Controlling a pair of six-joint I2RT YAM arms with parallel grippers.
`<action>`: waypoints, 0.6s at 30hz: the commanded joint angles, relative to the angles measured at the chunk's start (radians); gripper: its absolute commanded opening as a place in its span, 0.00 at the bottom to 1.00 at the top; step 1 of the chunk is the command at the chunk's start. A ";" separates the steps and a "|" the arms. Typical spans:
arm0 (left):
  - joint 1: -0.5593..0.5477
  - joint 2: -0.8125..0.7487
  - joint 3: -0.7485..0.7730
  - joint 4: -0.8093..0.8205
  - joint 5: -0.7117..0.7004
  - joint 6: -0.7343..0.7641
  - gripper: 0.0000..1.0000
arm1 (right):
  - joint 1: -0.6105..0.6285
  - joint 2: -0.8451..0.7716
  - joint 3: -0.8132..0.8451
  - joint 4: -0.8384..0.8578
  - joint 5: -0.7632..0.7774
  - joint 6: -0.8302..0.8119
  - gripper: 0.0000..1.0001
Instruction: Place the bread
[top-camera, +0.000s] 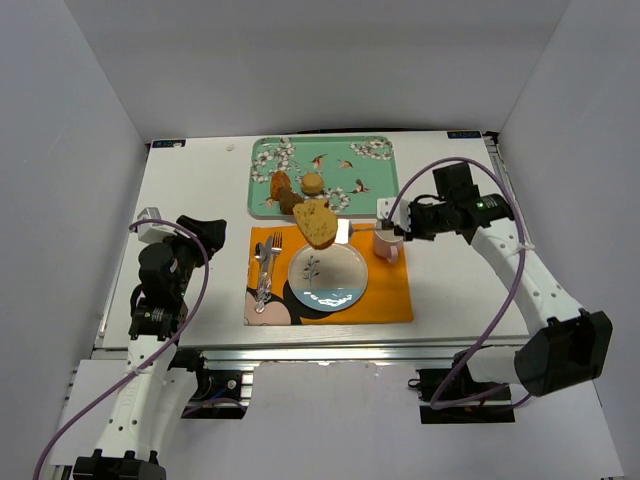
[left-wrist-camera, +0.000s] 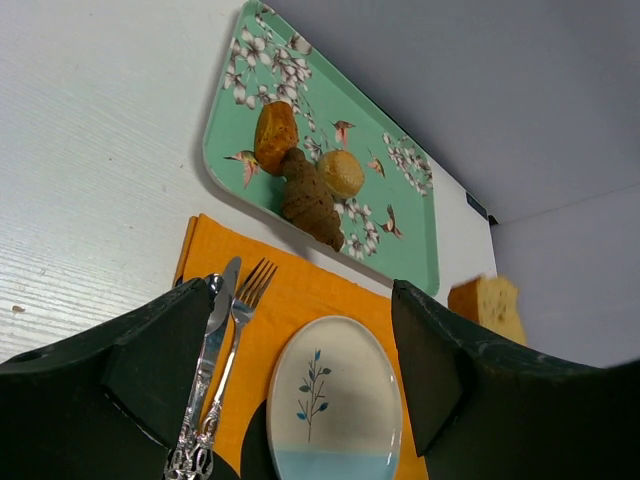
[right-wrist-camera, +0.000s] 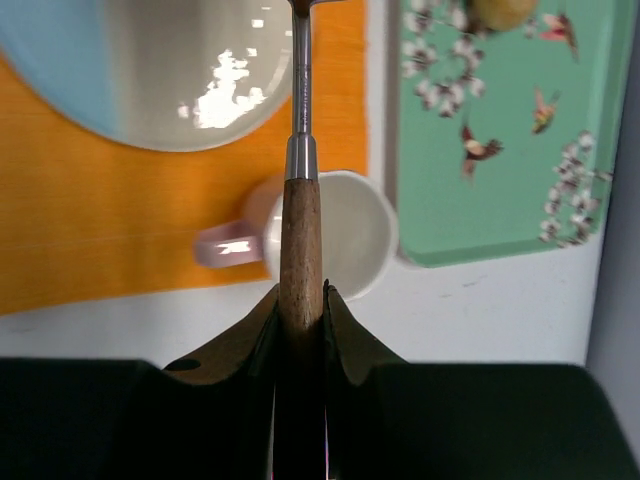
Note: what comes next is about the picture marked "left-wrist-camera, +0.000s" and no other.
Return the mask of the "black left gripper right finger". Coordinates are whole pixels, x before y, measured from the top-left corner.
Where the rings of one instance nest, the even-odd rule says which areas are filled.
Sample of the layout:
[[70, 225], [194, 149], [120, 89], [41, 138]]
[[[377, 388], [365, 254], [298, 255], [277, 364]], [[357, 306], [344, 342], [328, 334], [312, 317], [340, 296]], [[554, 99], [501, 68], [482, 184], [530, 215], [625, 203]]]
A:
[[474, 324], [413, 284], [391, 317], [416, 453], [432, 479], [635, 479], [639, 364], [596, 368]]

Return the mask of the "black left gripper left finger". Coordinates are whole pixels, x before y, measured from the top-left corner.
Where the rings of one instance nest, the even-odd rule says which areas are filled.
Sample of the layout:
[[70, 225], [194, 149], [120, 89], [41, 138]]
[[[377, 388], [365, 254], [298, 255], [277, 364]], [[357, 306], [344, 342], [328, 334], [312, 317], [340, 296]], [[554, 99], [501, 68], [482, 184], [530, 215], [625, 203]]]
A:
[[159, 479], [209, 317], [191, 280], [1, 365], [4, 479]]

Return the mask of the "sliced bread loaf piece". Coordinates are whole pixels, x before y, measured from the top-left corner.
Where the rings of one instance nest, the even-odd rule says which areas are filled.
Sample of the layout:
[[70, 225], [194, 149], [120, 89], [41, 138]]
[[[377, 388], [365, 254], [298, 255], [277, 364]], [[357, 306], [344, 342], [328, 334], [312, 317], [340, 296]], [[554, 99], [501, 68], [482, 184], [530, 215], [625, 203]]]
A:
[[505, 276], [480, 275], [451, 288], [448, 308], [515, 343], [527, 345], [517, 308], [519, 289]]

